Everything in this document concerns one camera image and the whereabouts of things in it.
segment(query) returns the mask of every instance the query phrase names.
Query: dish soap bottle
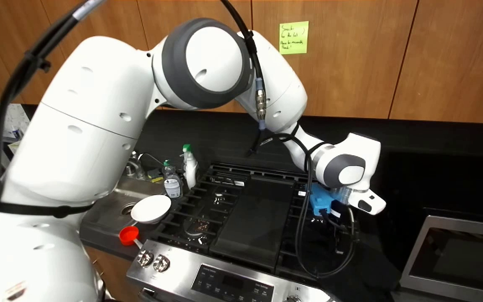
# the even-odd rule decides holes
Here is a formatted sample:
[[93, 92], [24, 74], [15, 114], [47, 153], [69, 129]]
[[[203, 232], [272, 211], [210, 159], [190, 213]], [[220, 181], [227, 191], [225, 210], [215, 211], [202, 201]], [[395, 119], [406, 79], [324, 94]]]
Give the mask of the dish soap bottle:
[[163, 173], [165, 173], [165, 191], [170, 198], [180, 198], [182, 196], [182, 180], [176, 175], [175, 166], [171, 166], [170, 159], [163, 161]]
[[193, 156], [192, 144], [185, 144], [182, 151], [183, 151], [185, 178], [188, 183], [188, 190], [192, 190], [197, 185], [198, 161]]

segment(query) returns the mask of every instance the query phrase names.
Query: white plate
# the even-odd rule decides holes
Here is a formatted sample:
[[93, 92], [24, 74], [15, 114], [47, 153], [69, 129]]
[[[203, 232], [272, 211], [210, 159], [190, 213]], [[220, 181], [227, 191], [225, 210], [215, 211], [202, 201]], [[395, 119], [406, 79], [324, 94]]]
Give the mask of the white plate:
[[131, 210], [131, 218], [138, 223], [155, 225], [158, 223], [171, 208], [171, 198], [166, 195], [153, 195], [143, 198]]

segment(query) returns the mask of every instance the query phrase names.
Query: gas stove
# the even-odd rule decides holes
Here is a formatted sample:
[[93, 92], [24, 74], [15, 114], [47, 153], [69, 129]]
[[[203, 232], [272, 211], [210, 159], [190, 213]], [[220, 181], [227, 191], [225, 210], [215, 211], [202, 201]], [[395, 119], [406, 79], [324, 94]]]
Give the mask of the gas stove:
[[212, 165], [155, 227], [128, 277], [151, 300], [339, 300], [297, 260], [306, 183], [294, 173]]

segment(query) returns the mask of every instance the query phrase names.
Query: microwave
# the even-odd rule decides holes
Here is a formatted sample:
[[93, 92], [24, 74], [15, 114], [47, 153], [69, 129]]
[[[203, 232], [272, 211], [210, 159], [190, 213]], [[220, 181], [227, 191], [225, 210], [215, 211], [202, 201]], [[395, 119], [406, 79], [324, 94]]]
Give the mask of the microwave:
[[403, 270], [401, 287], [483, 302], [483, 222], [428, 215]]

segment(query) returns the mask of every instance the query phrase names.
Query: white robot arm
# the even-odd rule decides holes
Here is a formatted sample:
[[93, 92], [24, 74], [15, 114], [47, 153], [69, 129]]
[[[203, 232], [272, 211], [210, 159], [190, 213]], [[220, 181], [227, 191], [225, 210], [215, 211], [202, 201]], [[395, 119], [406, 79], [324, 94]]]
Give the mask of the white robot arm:
[[[369, 190], [379, 143], [351, 134], [341, 144], [324, 144], [307, 134], [297, 124], [307, 102], [304, 86], [262, 35], [255, 34], [255, 42], [269, 96], [267, 129], [301, 141], [286, 141], [301, 170], [304, 149], [312, 149], [316, 180], [349, 188], [344, 203], [379, 213], [384, 201]], [[116, 186], [158, 106], [205, 109], [237, 99], [260, 119], [254, 74], [242, 39], [208, 19], [185, 24], [153, 50], [109, 37], [84, 40], [39, 104], [7, 170], [2, 201], [10, 208], [93, 205]], [[81, 218], [0, 213], [0, 300], [98, 297], [98, 279], [78, 235]]]

